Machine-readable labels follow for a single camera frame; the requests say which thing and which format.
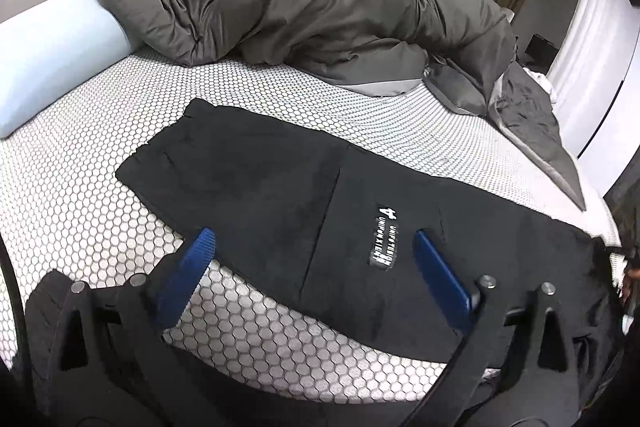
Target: clothing label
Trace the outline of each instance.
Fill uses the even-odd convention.
[[[388,206],[378,205],[376,232],[369,254],[369,264],[383,270],[393,267],[396,262],[396,237],[398,237],[398,216]]]

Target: metal screw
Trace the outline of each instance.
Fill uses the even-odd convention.
[[[553,295],[554,293],[556,293],[556,287],[553,286],[550,282],[543,282],[542,286],[540,287],[542,288],[542,291],[547,295]]]
[[[71,293],[80,293],[82,290],[84,290],[83,281],[76,281],[71,285]]]
[[[490,275],[482,275],[482,277],[478,279],[478,283],[482,286],[482,288],[486,288],[488,290],[494,289],[496,285],[495,277],[492,277]]]
[[[129,284],[132,286],[142,286],[146,281],[146,275],[143,273],[134,273],[129,279]]]

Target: white pillow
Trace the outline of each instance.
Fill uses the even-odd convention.
[[[99,0],[48,0],[0,23],[0,138],[140,44]]]

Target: mattress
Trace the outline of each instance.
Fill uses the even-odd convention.
[[[288,66],[224,59],[184,68],[143,48],[0,142],[0,232],[23,298],[52,269],[93,287],[112,286],[150,272],[180,246],[114,172],[195,97],[327,131],[619,244],[608,208],[582,177],[585,212],[489,123],[449,112],[422,85],[370,98]],[[613,268],[617,280],[622,265]],[[164,337],[252,387],[339,403],[417,400],[444,368],[360,345],[278,304],[217,261]],[[10,363],[15,349],[0,280],[0,356]]]

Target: dark gray duvet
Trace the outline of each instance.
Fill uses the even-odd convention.
[[[450,110],[483,116],[585,209],[548,95],[515,62],[491,0],[102,0],[146,44],[193,66],[230,52],[370,96],[425,82]]]

